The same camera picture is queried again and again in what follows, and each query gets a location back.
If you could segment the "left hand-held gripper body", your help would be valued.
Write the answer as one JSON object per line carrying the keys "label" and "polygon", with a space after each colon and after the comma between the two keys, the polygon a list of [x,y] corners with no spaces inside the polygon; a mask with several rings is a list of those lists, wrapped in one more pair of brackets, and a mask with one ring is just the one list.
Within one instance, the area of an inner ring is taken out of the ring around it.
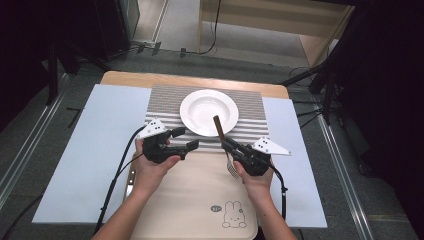
{"label": "left hand-held gripper body", "polygon": [[160,164],[174,155],[178,155],[181,159],[185,158],[188,153],[186,145],[169,145],[168,140],[172,137],[171,131],[158,118],[155,118],[136,135],[136,139],[143,140],[143,154],[148,160]]}

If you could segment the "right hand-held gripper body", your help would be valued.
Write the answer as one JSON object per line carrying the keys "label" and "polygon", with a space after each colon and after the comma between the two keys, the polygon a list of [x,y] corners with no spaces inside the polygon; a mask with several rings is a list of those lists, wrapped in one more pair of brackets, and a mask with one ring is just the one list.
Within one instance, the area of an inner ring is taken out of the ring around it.
{"label": "right hand-held gripper body", "polygon": [[262,176],[270,166],[272,155],[287,155],[291,152],[270,140],[261,137],[253,144],[245,144],[245,149],[237,149],[233,159],[242,164],[250,176]]}

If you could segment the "fork with wooden handle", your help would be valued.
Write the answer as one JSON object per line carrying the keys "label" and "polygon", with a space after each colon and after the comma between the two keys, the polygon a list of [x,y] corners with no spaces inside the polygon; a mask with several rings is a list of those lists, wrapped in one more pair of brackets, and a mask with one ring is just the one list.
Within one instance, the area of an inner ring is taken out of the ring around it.
{"label": "fork with wooden handle", "polygon": [[[221,126],[221,122],[220,122],[220,118],[219,118],[219,115],[215,115],[214,117],[213,117],[213,121],[214,121],[214,124],[215,124],[215,127],[216,127],[216,131],[217,131],[217,133],[218,133],[218,136],[219,136],[219,139],[220,139],[220,142],[221,142],[221,145],[224,143],[224,140],[225,140],[225,136],[224,136],[224,133],[223,133],[223,129],[222,129],[222,126]],[[226,167],[227,167],[227,170],[228,170],[228,172],[235,178],[235,179],[238,179],[239,178],[239,175],[237,174],[237,172],[236,172],[236,170],[235,170],[235,168],[234,168],[234,166],[233,166],[233,164],[232,164],[232,161],[231,161],[231,159],[230,159],[230,157],[229,157],[229,154],[228,154],[228,152],[224,149],[224,152],[225,152],[225,154],[226,154],[226,158],[227,158],[227,163],[226,163]]]}

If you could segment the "white plate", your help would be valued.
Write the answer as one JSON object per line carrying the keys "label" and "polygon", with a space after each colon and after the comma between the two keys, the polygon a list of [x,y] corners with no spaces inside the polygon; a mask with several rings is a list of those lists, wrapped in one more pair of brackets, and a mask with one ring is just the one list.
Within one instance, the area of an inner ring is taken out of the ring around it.
{"label": "white plate", "polygon": [[193,133],[201,136],[218,135],[214,116],[219,117],[223,132],[228,133],[239,120],[239,110],[228,95],[210,89],[190,93],[180,105],[180,117],[183,124]]}

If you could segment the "beige tray with rabbit print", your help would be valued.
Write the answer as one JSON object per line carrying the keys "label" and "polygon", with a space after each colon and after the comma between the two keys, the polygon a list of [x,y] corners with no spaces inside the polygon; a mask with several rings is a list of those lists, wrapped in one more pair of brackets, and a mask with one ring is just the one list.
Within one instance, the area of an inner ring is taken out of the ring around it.
{"label": "beige tray with rabbit print", "polygon": [[255,210],[223,153],[194,152],[163,178],[131,240],[252,240]]}

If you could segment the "knife with wooden handle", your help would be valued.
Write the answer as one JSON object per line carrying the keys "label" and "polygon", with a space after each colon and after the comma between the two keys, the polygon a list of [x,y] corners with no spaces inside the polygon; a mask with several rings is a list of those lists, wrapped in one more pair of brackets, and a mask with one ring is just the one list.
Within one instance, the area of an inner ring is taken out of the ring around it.
{"label": "knife with wooden handle", "polygon": [[125,187],[125,192],[124,192],[124,198],[127,199],[128,196],[131,194],[133,187],[134,187],[134,182],[135,182],[135,176],[136,176],[136,171],[134,169],[131,169],[128,173],[128,178],[126,181],[126,187]]}

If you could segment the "person's right hand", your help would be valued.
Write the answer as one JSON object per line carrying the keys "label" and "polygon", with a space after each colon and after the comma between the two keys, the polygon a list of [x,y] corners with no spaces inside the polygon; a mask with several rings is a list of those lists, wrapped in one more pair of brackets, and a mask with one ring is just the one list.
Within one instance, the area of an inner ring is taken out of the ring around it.
{"label": "person's right hand", "polygon": [[262,176],[250,176],[241,163],[233,163],[236,173],[241,177],[251,201],[270,197],[270,187],[273,171],[268,169]]}

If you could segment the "person's left hand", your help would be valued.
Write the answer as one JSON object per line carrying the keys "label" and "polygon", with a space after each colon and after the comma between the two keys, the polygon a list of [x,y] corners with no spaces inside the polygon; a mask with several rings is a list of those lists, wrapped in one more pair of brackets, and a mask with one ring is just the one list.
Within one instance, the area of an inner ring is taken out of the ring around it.
{"label": "person's left hand", "polygon": [[174,155],[157,164],[148,160],[143,154],[142,139],[135,140],[135,147],[133,166],[135,167],[136,176],[131,195],[139,198],[149,198],[158,189],[167,172],[180,161],[180,157]]}

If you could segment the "striped placemat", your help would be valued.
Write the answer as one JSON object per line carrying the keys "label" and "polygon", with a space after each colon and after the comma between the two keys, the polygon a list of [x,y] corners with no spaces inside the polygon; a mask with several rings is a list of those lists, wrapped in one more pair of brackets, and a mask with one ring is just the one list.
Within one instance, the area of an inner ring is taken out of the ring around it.
{"label": "striped placemat", "polygon": [[[168,129],[185,127],[186,133],[173,140],[173,144],[185,144],[199,139],[199,151],[220,152],[221,147],[218,135],[205,137],[195,134],[181,120],[180,105],[183,99],[198,90],[204,89],[190,86],[154,85],[147,107],[145,122],[158,118]],[[239,110],[239,120],[236,126],[230,132],[224,133],[225,136],[229,136],[242,144],[252,144],[259,138],[269,135],[264,104],[259,92],[226,89],[210,90],[217,90],[228,95],[236,103]]]}

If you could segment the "white foam board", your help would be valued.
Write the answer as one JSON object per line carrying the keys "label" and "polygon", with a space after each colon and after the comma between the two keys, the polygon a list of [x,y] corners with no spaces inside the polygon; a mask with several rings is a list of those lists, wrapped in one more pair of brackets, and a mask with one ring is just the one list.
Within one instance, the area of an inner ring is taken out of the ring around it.
{"label": "white foam board", "polygon": [[326,228],[326,217],[292,101],[264,97],[263,104],[269,138],[291,152],[289,156],[272,156],[288,189],[287,224],[292,228]]}
{"label": "white foam board", "polygon": [[39,224],[91,224],[98,221],[110,183],[116,185],[105,213],[121,205],[133,154],[133,133],[143,126],[149,88],[97,84],[33,217]]}

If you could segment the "black tripod stand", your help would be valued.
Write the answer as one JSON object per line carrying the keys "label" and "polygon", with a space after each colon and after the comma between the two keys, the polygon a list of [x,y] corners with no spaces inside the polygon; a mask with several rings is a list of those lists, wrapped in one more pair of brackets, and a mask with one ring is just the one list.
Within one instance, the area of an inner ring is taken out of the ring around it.
{"label": "black tripod stand", "polygon": [[360,11],[361,7],[358,4],[349,7],[349,16],[344,18],[346,27],[338,43],[322,63],[281,82],[282,86],[287,87],[314,75],[308,89],[312,94],[317,94],[322,89],[325,90],[321,114],[327,124],[330,124],[329,114],[335,90],[336,72],[340,68],[341,62],[346,58],[352,36],[360,25],[360,19],[357,17]]}

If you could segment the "light wooden desk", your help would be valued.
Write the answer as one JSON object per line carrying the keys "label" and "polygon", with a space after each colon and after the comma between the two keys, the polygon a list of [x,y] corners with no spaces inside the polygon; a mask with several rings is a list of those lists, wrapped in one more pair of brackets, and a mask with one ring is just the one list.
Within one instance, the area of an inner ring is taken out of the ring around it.
{"label": "light wooden desk", "polygon": [[355,10],[352,3],[330,0],[200,0],[199,22],[298,34],[311,67],[339,39]]}

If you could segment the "dark metal stand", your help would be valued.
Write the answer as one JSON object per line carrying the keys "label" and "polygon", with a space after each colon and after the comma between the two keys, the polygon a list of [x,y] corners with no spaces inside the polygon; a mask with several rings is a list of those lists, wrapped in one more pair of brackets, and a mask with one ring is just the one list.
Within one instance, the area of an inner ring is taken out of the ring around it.
{"label": "dark metal stand", "polygon": [[47,106],[50,106],[59,95],[57,62],[60,59],[65,60],[65,62],[63,63],[64,69],[69,70],[73,74],[76,74],[78,72],[78,65],[76,63],[76,60],[74,59],[75,55],[84,57],[90,63],[96,65],[104,72],[111,70],[109,66],[101,62],[98,58],[90,54],[82,47],[68,40],[63,40],[57,37],[53,38],[48,45],[48,99],[46,102]]}

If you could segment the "dark curtain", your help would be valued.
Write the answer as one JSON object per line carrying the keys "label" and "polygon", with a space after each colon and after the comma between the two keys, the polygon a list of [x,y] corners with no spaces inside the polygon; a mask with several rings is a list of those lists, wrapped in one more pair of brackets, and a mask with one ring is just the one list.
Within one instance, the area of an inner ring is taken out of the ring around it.
{"label": "dark curtain", "polygon": [[369,144],[361,158],[424,238],[424,0],[376,0],[354,40],[342,100]]}

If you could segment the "metal floor rail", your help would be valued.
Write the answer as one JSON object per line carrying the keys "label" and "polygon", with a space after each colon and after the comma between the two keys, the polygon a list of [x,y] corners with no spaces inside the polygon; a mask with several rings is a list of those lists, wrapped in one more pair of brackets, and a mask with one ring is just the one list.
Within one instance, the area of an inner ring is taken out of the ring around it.
{"label": "metal floor rail", "polygon": [[369,222],[367,220],[365,211],[356,193],[356,190],[344,163],[344,159],[334,137],[332,128],[326,123],[325,119],[322,116],[318,117],[318,122],[324,139],[326,141],[327,147],[329,149],[330,156],[333,161],[335,171],[341,184],[344,196],[346,198],[347,205],[349,207],[349,212],[357,230],[359,239],[375,240]]}
{"label": "metal floor rail", "polygon": [[48,89],[42,89],[0,132],[0,210],[56,113],[69,82],[70,76],[61,74],[59,94],[51,104],[47,104]]}

